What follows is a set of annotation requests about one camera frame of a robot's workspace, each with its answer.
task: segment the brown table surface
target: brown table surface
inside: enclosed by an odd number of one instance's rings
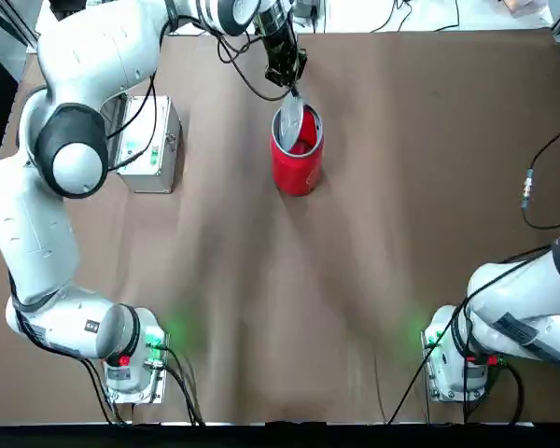
[[[195,364],[208,421],[382,421],[374,359],[389,418],[436,308],[462,300],[482,263],[553,237],[525,227],[519,211],[531,156],[560,130],[560,45],[548,30],[302,44],[301,90],[326,129],[314,193],[290,198],[274,187],[268,138],[279,104],[220,63],[213,39],[186,37],[165,40],[156,83],[184,124],[174,194],[134,195],[112,175],[95,196],[67,203],[77,282],[148,306],[168,329],[187,323],[175,347]],[[261,48],[240,64],[274,93]],[[22,99],[41,81],[32,58],[4,155]],[[560,221],[560,141],[537,167],[531,215]],[[81,366],[8,329],[7,297],[0,258],[0,424],[102,420]],[[513,362],[525,379],[523,418],[560,420],[560,368]],[[398,420],[425,420],[422,384]],[[502,375],[476,418],[506,421],[514,400]],[[134,414],[179,421],[183,408],[169,382],[163,406]],[[460,407],[431,405],[431,418],[459,420]]]

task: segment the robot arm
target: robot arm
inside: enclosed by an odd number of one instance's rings
[[[150,311],[71,283],[79,254],[63,198],[90,196],[104,183],[108,157],[99,111],[155,72],[171,18],[202,17],[211,29],[239,35],[259,5],[118,0],[60,21],[39,40],[47,87],[24,106],[18,152],[0,160],[0,251],[12,292],[7,322],[48,349],[105,360],[116,402],[152,402],[163,381],[146,362],[159,359],[152,347],[165,343],[165,335]]]
[[[485,264],[471,277],[468,297],[519,264]],[[454,312],[453,306],[437,311],[423,333],[425,347],[438,340]],[[471,359],[467,363],[466,346]],[[432,398],[462,401],[467,364],[467,400],[478,399],[487,380],[485,361],[499,354],[560,365],[560,240],[547,253],[479,292],[466,310],[455,315],[427,364]]]

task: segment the silver metal box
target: silver metal box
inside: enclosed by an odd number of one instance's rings
[[[139,110],[144,96],[128,99],[123,123]],[[156,132],[147,151],[136,161],[119,168],[117,173],[135,193],[170,193],[175,178],[176,154],[182,138],[181,124],[175,108],[167,96],[157,96]],[[147,102],[135,121],[120,138],[116,164],[141,152],[153,131],[153,98]]]

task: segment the black wire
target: black wire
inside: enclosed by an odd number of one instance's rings
[[[154,81],[154,77],[149,77],[149,87],[147,87],[147,92],[146,92],[146,96],[143,98],[143,102],[141,103],[141,105],[139,106],[139,109],[137,109],[137,111],[134,113],[134,115],[126,122],[124,123],[122,126],[120,126],[118,129],[116,129],[114,132],[112,132],[106,139],[110,140],[113,137],[116,137],[119,133],[121,133],[122,131],[124,131],[125,129],[127,129],[131,123],[133,123],[133,121],[135,121],[135,119],[137,117],[139,117],[139,114],[143,111],[143,108],[146,105],[147,102],[147,98],[149,98],[149,92],[151,91],[151,89],[154,88],[153,86],[153,81]]]
[[[385,411],[384,404],[382,402],[382,393],[380,391],[380,375],[377,371],[377,353],[375,352],[375,347],[373,347],[373,374],[375,377],[375,394],[377,395],[377,404],[380,407],[380,413],[383,418],[382,421],[385,423]]]
[[[526,215],[526,208],[522,207],[521,208],[521,214],[523,215],[523,221],[525,222],[525,224],[527,226],[529,226],[531,229],[535,229],[536,231],[555,231],[557,229],[560,229],[560,224],[552,224],[552,225],[548,225],[548,226],[542,226],[540,224],[534,224],[532,223],[528,216]]]
[[[442,28],[438,28],[437,30],[434,30],[434,33],[437,33],[438,31],[444,31],[444,30],[449,30],[451,28],[460,27],[460,9],[458,8],[458,0],[455,0],[455,5],[456,5],[456,23],[454,25],[442,26]]]
[[[161,350],[164,350],[168,353],[170,353],[170,355],[172,355],[172,357],[175,359],[175,363],[176,366],[178,367],[178,371],[180,372],[180,379],[183,382],[186,382],[186,373],[185,370],[182,367],[182,364],[180,363],[180,360],[178,359],[178,356],[176,355],[175,351],[167,346],[162,346],[162,347],[158,347]],[[192,395],[192,404],[194,405],[194,409],[197,412],[197,415],[199,415],[201,417],[201,408],[199,406],[199,401],[197,400],[197,384],[195,382],[195,374],[192,371],[192,367],[189,364],[189,368],[191,370],[191,378],[189,379],[189,388],[190,388],[190,392]],[[191,397],[185,397],[185,401],[187,402],[187,409],[189,409],[189,401],[190,401]]]
[[[187,20],[187,21],[191,21],[193,22],[193,24],[195,24],[196,20],[194,18],[192,18],[191,16],[186,16],[186,15],[180,15],[178,16],[178,18],[180,20]],[[163,42],[164,36],[166,35],[166,29],[170,26],[170,21],[166,22],[164,24],[164,26],[162,26],[161,30],[160,30],[160,47],[161,47],[161,43]],[[116,129],[114,132],[112,132],[107,139],[110,140],[111,138],[115,137],[116,135],[118,135],[119,133],[121,133],[122,131],[124,131],[126,128],[129,127],[129,125],[136,120],[137,117],[139,117],[139,114],[143,111],[143,108],[146,105],[147,102],[147,98],[149,98],[149,92],[153,89],[155,90],[155,85],[154,82],[156,80],[156,73],[154,73],[151,77],[149,77],[149,86],[147,87],[147,92],[145,94],[145,98],[143,99],[143,102],[140,104],[139,109],[135,112],[135,114],[126,122],[124,123],[122,126],[120,126],[118,129]]]
[[[195,421],[197,422],[197,424],[200,427],[204,427],[205,426],[205,422],[202,419],[201,415],[197,413],[197,411],[195,410],[195,407],[192,403],[192,401],[190,400],[189,397],[189,392],[187,390],[187,385],[185,384],[185,382],[182,380],[182,378],[178,375],[178,373],[176,373],[176,371],[174,369],[172,369],[169,366],[164,365],[163,367],[166,371],[168,371],[168,373],[170,373],[173,378],[175,379],[176,383],[178,384],[178,386],[180,387],[180,389],[183,392],[183,395],[185,396],[185,400],[187,402],[187,406],[188,406],[188,411],[189,411],[189,418],[191,417],[191,414],[195,417]]]
[[[326,33],[326,23],[328,23],[328,0],[324,0],[324,34]]]
[[[116,163],[114,165],[112,165],[111,167],[108,168],[108,171],[117,171],[120,168],[127,166],[131,163],[133,163],[134,161],[136,161],[137,159],[139,159],[141,156],[143,156],[146,151],[151,147],[151,142],[153,142],[153,137],[156,134],[156,129],[158,127],[158,101],[156,99],[156,88],[153,86],[153,78],[154,76],[151,77],[151,82],[150,82],[150,89],[151,89],[151,95],[153,96],[153,129],[151,131],[151,136],[149,137],[149,140],[147,141],[146,147],[144,147],[143,149],[141,149],[141,151],[133,154],[131,157],[129,157],[128,159],[125,159],[124,161],[121,161],[119,163]]]
[[[514,409],[514,415],[512,420],[510,420],[509,425],[516,425],[521,419],[521,413],[523,413],[523,408],[525,406],[525,385],[523,383],[523,378],[518,370],[506,362],[502,369],[509,371],[516,382],[517,396],[516,396],[516,408]]]
[[[27,29],[27,32],[33,36],[35,38],[35,40],[37,39],[37,35],[35,34],[34,31],[32,31],[31,28],[29,28],[29,25],[27,24],[26,21],[24,21],[21,17],[21,15],[19,14],[19,11],[17,11],[17,9],[12,5],[12,3],[10,2],[10,0],[5,0],[5,2],[10,6],[10,9],[12,10],[12,12],[14,12],[14,14],[19,18],[19,21],[23,24],[23,26]]]
[[[290,27],[292,34],[294,36],[294,30],[292,30],[292,26]],[[253,92],[255,93],[259,98],[261,98],[264,101],[268,101],[270,103],[276,102],[276,101],[280,101],[283,100],[291,91],[292,89],[294,89],[294,87],[297,84],[297,78],[299,76],[299,72],[295,72],[295,79],[293,80],[292,85],[290,86],[289,89],[287,89],[282,95],[280,96],[275,96],[275,97],[271,97],[271,96],[266,96],[262,93],[260,93],[255,87],[253,87],[253,85],[249,82],[249,80],[246,78],[245,74],[243,73],[243,71],[239,68],[238,64],[236,63],[235,59],[236,58],[232,58],[231,56],[231,52],[229,51],[229,49],[226,47],[226,45],[224,45],[224,43],[220,44],[220,40],[218,39],[218,44],[224,49],[224,51],[226,51],[226,54],[228,55],[228,57],[230,58],[230,63],[234,66],[234,69],[236,70],[236,72],[239,74],[239,76],[241,77],[241,79],[243,80],[243,82],[246,84],[246,86]]]
[[[521,252],[520,254],[516,254],[511,257],[508,257],[507,259],[502,260],[499,264],[512,263],[513,261],[516,261],[518,259],[523,259],[528,255],[533,255],[533,254],[537,254],[538,252],[544,252],[546,250],[549,250],[550,247],[551,247],[550,245],[541,245],[540,247],[535,247],[533,249],[526,250],[525,252]]]
[[[527,170],[527,172],[530,172],[531,175],[533,173],[533,169],[535,168],[535,165],[539,159],[539,157],[541,157],[541,155],[551,146],[553,145],[558,139],[560,138],[560,132],[557,133],[554,137],[552,137],[550,139],[550,141],[548,141],[548,143],[546,143],[536,154],[535,156],[533,156],[533,159],[531,160],[531,163],[529,164],[529,169]],[[531,229],[535,229],[538,231],[553,231],[556,229],[560,229],[560,224],[552,224],[552,225],[548,225],[548,226],[542,226],[540,224],[535,224],[533,222],[531,222],[528,218],[527,215],[527,208],[529,206],[529,198],[527,197],[525,202],[523,202],[522,206],[521,206],[521,210],[522,210],[522,215],[523,215],[523,221],[525,222],[525,224],[527,226],[529,226]]]
[[[467,305],[467,303],[469,303],[469,301],[477,296],[478,294],[480,294],[481,292],[485,291],[486,289],[488,289],[489,287],[491,287],[492,285],[496,284],[497,282],[499,282],[500,280],[502,280],[503,278],[505,278],[506,276],[510,275],[511,273],[514,273],[515,271],[518,271],[521,268],[524,268],[524,266],[526,266],[527,264],[533,262],[535,259],[528,259],[526,261],[523,261],[522,263],[517,264],[516,266],[508,269],[506,272],[502,273],[501,275],[499,275],[498,277],[494,278],[493,280],[491,280],[490,282],[487,282],[485,285],[483,285],[482,287],[478,288],[477,290],[475,290],[475,292],[473,292],[472,294],[468,295],[462,302],[460,302],[458,304],[458,306],[455,308],[455,310],[453,311],[452,317],[450,318],[450,320],[448,321],[448,323],[446,324],[446,327],[443,330],[443,333],[438,337],[438,340],[436,341],[435,344],[433,344],[433,346],[429,349],[429,351],[427,352],[426,356],[424,357],[423,361],[421,362],[421,364],[419,365],[419,367],[417,368],[417,371],[415,372],[412,380],[409,382],[409,385],[407,386],[406,390],[404,391],[404,394],[402,395],[402,398],[400,399],[399,405],[397,406],[396,410],[394,411],[394,413],[392,414],[392,417],[390,417],[390,420],[388,420],[388,424],[390,425],[392,422],[394,422],[394,419],[396,418],[396,416],[398,415],[400,408],[402,407],[402,405],[404,404],[404,400],[406,400],[406,398],[408,397],[409,393],[411,392],[411,389],[413,388],[413,385],[415,383],[415,381],[417,380],[417,377],[419,376],[419,374],[421,373],[421,371],[423,370],[423,368],[426,366],[427,362],[429,361],[429,357],[431,356],[431,354],[433,353],[433,351],[436,349],[436,347],[438,346],[439,342],[441,341],[441,339],[444,337],[444,335],[448,332],[448,329],[452,326],[453,321],[455,320],[455,318],[458,318],[458,315],[460,313],[460,311]]]
[[[400,4],[400,7],[403,7],[404,5],[409,7],[409,13],[406,16],[404,16],[404,19],[402,19],[402,22],[400,23],[398,30],[396,30],[397,33],[400,32],[400,30],[402,29],[402,25],[404,24],[404,22],[407,21],[409,16],[411,14],[413,14],[413,7],[411,6],[410,0],[402,0],[402,3]]]
[[[378,31],[384,29],[384,27],[390,23],[390,21],[392,20],[392,16],[394,15],[394,7],[396,6],[396,2],[397,2],[397,0],[394,0],[392,2],[392,9],[390,9],[390,14],[388,15],[388,18],[385,20],[385,22],[381,26],[378,26],[374,30],[371,30],[370,33],[376,33]]]

